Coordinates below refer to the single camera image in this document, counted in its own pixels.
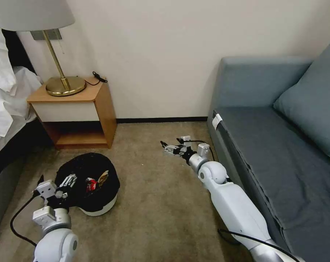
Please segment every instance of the black baseboard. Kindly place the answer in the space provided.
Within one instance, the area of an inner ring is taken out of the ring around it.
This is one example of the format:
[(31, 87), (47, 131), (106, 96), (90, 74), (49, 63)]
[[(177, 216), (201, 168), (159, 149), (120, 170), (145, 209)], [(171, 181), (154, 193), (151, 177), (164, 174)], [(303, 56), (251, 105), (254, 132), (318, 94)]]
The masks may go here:
[(168, 123), (168, 122), (205, 122), (207, 116), (182, 118), (118, 118), (117, 123)]

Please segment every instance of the black cable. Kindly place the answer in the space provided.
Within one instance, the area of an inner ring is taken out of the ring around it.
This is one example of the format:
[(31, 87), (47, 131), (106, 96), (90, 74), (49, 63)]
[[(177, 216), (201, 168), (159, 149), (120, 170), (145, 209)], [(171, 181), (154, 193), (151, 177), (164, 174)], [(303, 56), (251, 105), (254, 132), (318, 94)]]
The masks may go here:
[(218, 229), (217, 231), (218, 231), (218, 233), (220, 233), (220, 232), (225, 232), (225, 233), (227, 233), (227, 234), (232, 234), (232, 235), (236, 235), (236, 236), (239, 236), (239, 237), (243, 237), (243, 238), (247, 238), (247, 239), (250, 239), (250, 240), (254, 240), (254, 241), (256, 241), (256, 242), (259, 242), (259, 243), (264, 244), (264, 245), (266, 245), (266, 246), (272, 247), (272, 248), (274, 248), (274, 249), (276, 249), (276, 250), (278, 250), (278, 251), (280, 251), (280, 252), (286, 254), (288, 257), (291, 257), (291, 258), (292, 258), (293, 260), (295, 260), (296, 262), (300, 262), (296, 257), (294, 257), (294, 256), (293, 256), (292, 254), (290, 254), (289, 252), (285, 251), (284, 249), (282, 249), (282, 248), (280, 248), (280, 247), (278, 247), (278, 246), (275, 246), (275, 245), (269, 244), (269, 243), (267, 243), (267, 242), (264, 242), (264, 241), (262, 241), (262, 240), (259, 240), (259, 239), (257, 239), (257, 238), (253, 238), (253, 237), (250, 237), (250, 236), (248, 236), (248, 235), (244, 235), (244, 234), (240, 234), (240, 233), (232, 232), (232, 231), (225, 230), (225, 229)]
[(91, 84), (90, 82), (88, 82), (88, 81), (86, 81), (86, 80), (85, 80), (85, 82), (86, 82), (87, 84), (89, 84), (90, 86), (96, 86), (96, 85), (98, 85), (101, 81), (99, 80), (96, 84)]
[[(208, 144), (207, 142), (202, 141), (202, 140), (186, 140), (185, 142), (200, 142), (200, 143)], [(215, 161), (215, 157), (213, 155), (213, 151), (212, 151), (211, 147), (209, 147), (209, 149), (210, 149), (210, 152), (211, 152), (211, 155), (212, 155), (212, 160)]]
[(27, 241), (27, 242), (29, 242), (30, 244), (32, 244), (33, 246), (35, 246), (36, 247), (36, 243), (34, 242), (34, 241), (32, 241), (32, 240), (30, 240), (29, 238), (26, 238), (26, 237), (24, 237), (24, 236), (22, 236), (21, 234), (19, 234), (19, 233), (17, 233), (17, 231), (15, 230), (15, 228), (13, 227), (13, 222), (14, 222), (14, 220), (15, 220), (15, 218), (18, 216), (18, 214), (35, 198), (35, 197), (37, 197), (38, 195), (39, 195), (39, 193), (33, 193), (33, 196), (17, 211), (17, 213), (12, 217), (12, 219), (11, 219), (11, 222), (9, 223), (9, 226), (10, 226), (10, 228), (11, 228), (11, 231), (12, 231), (12, 233), (14, 233), (17, 237), (19, 237), (19, 238), (21, 238), (21, 239), (23, 239), (23, 240), (25, 240), (25, 241)]
[(103, 83), (107, 83), (107, 82), (108, 82), (106, 79), (102, 78), (102, 77), (101, 77), (99, 74), (97, 74), (95, 71), (93, 71), (92, 74), (93, 74), (93, 76), (94, 76), (95, 78), (98, 79), (98, 82), (97, 82), (96, 84), (91, 84), (90, 82), (88, 82), (88, 81), (85, 80), (85, 82), (86, 82), (87, 84), (92, 85), (92, 86), (96, 86), (96, 85), (98, 85), (100, 82), (103, 82)]
[(221, 237), (223, 240), (225, 240), (228, 244), (233, 245), (233, 246), (240, 246), (240, 245), (241, 245), (241, 243), (240, 243), (239, 241), (231, 241), (231, 240), (225, 238), (225, 237), (223, 236), (222, 232), (221, 232), (219, 229), (217, 229), (217, 233), (218, 233), (218, 234), (220, 235), (220, 237)]

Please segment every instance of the wooden nightstand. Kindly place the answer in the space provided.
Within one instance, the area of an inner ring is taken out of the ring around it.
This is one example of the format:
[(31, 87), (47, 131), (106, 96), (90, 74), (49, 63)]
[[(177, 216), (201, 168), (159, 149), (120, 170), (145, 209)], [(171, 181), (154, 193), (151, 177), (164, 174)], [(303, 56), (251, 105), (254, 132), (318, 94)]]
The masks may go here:
[[(86, 80), (92, 84), (97, 79)], [(117, 127), (108, 84), (100, 82), (71, 96), (51, 96), (43, 84), (27, 102), (57, 149), (110, 148)]]

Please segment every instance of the sofa cushion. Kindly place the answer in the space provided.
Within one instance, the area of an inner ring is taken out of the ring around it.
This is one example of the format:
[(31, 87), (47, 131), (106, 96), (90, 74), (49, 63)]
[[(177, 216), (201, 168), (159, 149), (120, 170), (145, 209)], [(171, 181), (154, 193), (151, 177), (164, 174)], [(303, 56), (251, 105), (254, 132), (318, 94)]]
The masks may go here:
[(330, 158), (273, 108), (215, 112), (289, 249), (307, 262), (330, 262)]
[(274, 103), (330, 156), (330, 45)]

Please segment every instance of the white tag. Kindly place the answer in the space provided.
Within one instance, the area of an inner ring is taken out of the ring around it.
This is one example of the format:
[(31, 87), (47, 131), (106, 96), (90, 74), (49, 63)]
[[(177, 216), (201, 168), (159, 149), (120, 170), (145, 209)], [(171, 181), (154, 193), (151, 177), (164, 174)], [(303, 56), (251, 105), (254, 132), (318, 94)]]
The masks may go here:
[(221, 121), (222, 121), (222, 117), (220, 116), (220, 114), (216, 114), (215, 118), (212, 120), (212, 125), (215, 130), (217, 129), (217, 126)]

